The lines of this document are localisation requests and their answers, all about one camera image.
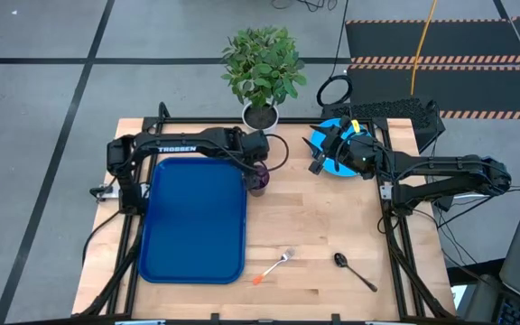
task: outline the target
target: gray floor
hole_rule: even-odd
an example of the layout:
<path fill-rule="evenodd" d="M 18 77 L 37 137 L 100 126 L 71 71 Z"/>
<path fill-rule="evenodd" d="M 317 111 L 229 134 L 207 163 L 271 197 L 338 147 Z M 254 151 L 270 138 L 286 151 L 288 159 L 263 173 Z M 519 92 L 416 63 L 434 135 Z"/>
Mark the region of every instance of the gray floor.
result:
<path fill-rule="evenodd" d="M 85 57 L 106 0 L 0 0 L 0 58 Z M 520 15 L 520 0 L 504 0 Z M 424 19 L 431 0 L 353 0 L 347 19 Z M 240 28 L 288 26 L 304 57 L 332 57 L 341 6 L 308 13 L 268 1 L 116 0 L 98 57 L 217 57 Z M 489 0 L 441 0 L 435 19 L 498 18 Z M 348 56 L 346 40 L 341 56 Z M 0 296 L 42 184 L 82 66 L 0 65 Z M 309 85 L 283 116 L 317 116 L 314 94 L 330 65 L 308 65 Z M 42 222 L 7 321 L 66 317 L 79 281 L 80 254 L 91 229 L 105 143 L 124 116 L 154 114 L 163 100 L 173 116 L 239 116 L 219 65 L 94 66 L 53 183 Z M 332 88 L 334 98 L 344 89 Z M 520 121 L 445 120 L 437 154 L 490 154 L 520 184 Z M 492 200 L 451 223 L 457 240 L 479 261 L 504 256 L 520 216 L 520 193 Z M 455 256 L 446 238 L 443 247 Z"/>

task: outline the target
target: keyboard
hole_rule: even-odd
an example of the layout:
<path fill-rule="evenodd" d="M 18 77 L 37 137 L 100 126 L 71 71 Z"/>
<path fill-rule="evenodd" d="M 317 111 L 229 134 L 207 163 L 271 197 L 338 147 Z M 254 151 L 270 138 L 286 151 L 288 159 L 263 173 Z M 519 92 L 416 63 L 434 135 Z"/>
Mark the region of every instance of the keyboard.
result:
<path fill-rule="evenodd" d="M 520 325 L 520 302 L 504 298 L 499 309 L 497 323 Z"/>

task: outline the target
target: wooden table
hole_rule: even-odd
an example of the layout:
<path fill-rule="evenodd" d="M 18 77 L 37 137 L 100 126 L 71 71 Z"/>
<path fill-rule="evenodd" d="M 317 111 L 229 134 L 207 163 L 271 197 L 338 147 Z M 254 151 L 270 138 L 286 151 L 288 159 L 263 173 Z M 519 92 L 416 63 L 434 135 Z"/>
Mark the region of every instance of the wooden table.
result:
<path fill-rule="evenodd" d="M 394 150 L 418 154 L 411 122 L 393 119 L 388 124 Z M 116 137 L 136 134 L 141 125 L 142 119 L 121 119 Z M 164 132 L 194 133 L 210 126 L 170 124 L 164 126 Z M 290 145 L 290 159 L 272 172 L 264 196 L 248 198 L 246 267 L 240 278 L 228 285 L 196 285 L 152 284 L 140 277 L 134 318 L 209 320 L 211 313 L 218 312 L 222 320 L 330 320 L 332 313 L 340 314 L 343 320 L 398 320 L 386 239 L 376 230 L 381 217 L 376 181 L 341 179 L 326 172 L 313 175 L 307 170 L 310 149 L 302 141 L 303 136 L 310 138 L 311 129 L 307 125 L 278 125 L 277 134 Z M 274 166 L 282 160 L 284 150 L 277 139 L 270 138 L 270 145 L 266 163 Z M 418 185 L 424 179 L 409 177 L 405 182 Z M 115 200 L 101 203 L 94 227 L 116 209 Z M 432 214 L 428 203 L 418 209 Z M 74 312 L 85 309 L 111 276 L 123 219 L 116 218 L 91 241 Z M 437 230 L 421 214 L 408 220 L 418 274 L 444 308 L 454 313 Z M 289 246 L 296 248 L 294 258 L 277 267 L 260 285 L 252 285 L 252 279 Z M 335 266 L 335 252 L 344 253 L 378 292 L 370 292 L 351 272 Z M 414 315 L 410 284 L 402 274 L 408 313 Z M 126 286 L 127 277 L 120 287 L 116 311 L 124 309 Z"/>

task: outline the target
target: fork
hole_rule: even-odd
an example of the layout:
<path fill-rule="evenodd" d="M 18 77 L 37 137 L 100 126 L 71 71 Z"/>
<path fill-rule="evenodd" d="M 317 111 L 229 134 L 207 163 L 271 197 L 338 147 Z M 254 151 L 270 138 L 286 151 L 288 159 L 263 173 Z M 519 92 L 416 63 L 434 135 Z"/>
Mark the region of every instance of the fork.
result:
<path fill-rule="evenodd" d="M 284 252 L 284 254 L 282 254 L 282 256 L 280 257 L 280 261 L 276 262 L 274 265 L 272 265 L 272 267 L 270 267 L 269 269 L 267 269 L 266 271 L 264 271 L 262 274 L 258 275 L 257 277 L 254 278 L 254 280 L 252 281 L 252 283 L 254 285 L 258 285 L 262 282 L 262 280 L 264 280 L 265 276 L 267 276 L 272 270 L 274 270 L 274 268 L 276 266 L 278 266 L 280 263 L 282 262 L 286 262 L 288 261 L 289 259 L 291 259 L 292 257 L 294 256 L 294 248 L 292 247 L 289 247 L 288 249 L 286 249 L 286 251 Z"/>

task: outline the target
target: black spoon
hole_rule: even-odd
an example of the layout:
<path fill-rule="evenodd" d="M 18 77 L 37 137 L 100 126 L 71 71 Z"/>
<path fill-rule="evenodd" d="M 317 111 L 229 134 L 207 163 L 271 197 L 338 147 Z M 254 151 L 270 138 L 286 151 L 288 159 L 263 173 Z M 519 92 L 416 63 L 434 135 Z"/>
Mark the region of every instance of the black spoon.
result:
<path fill-rule="evenodd" d="M 348 266 L 348 260 L 347 257 L 344 256 L 341 253 L 337 253 L 334 255 L 334 263 L 336 263 L 336 266 L 338 267 L 347 267 L 348 270 L 352 271 L 353 274 L 355 274 L 358 279 L 362 280 L 363 283 L 367 285 L 367 287 L 372 290 L 373 293 L 377 292 L 378 289 L 374 284 L 369 282 L 367 279 L 363 278 L 360 274 L 357 273 L 357 271 L 353 270 L 352 267 Z"/>

